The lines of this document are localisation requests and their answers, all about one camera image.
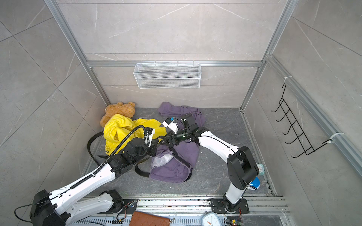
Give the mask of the purple jacket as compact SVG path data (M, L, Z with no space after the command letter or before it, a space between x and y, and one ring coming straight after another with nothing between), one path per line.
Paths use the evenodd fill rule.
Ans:
M176 106L169 102L163 102L158 112L161 116L175 116L178 119L183 115L191 113L199 127L204 126L206 123L206 118L196 107ZM170 183L182 183L191 177L193 167L196 166L199 157L199 146L194 142L183 141L175 146L174 149L183 160L189 163L189 166L173 157L169 147L159 146L156 156L151 161L151 179Z

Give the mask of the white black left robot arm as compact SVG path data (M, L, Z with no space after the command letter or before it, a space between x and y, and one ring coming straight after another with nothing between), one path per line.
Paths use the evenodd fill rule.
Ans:
M155 130L140 125L132 132L138 129L143 129L143 138L127 141L131 136L128 134L94 171L50 193L46 190L38 192L30 205L29 222L34 226L68 226L93 214L120 211L123 200L115 190L95 198L84 197L130 171L147 154L155 152L158 143L153 140Z

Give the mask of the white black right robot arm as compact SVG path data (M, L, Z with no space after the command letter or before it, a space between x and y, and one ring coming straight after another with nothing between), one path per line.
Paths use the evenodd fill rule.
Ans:
M227 163L230 186L222 199L210 199L212 211L216 213L241 212L249 213L248 203L243 198L246 190L252 188L251 183L257 179L259 168L255 159L246 146L238 147L231 145L215 136L211 131L200 127L195 122L191 113L182 117L183 128L180 129L172 117L167 118L163 125L171 130L160 142L160 145L169 147L172 156L190 167L190 164L180 156L174 149L183 141L195 142L205 147L222 158Z

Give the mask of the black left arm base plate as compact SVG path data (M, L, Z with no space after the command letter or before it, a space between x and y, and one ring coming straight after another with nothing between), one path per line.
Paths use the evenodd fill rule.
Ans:
M127 213L132 214L137 209L138 199L123 199L121 207L117 207L115 210L111 211L112 214L121 214Z

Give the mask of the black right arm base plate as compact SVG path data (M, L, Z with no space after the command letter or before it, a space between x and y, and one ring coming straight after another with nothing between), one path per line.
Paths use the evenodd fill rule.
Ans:
M224 213L237 213L237 214L249 214L249 206L246 199L239 199L236 204L232 204L226 198L222 199L209 199L209 205L211 211L218 214Z

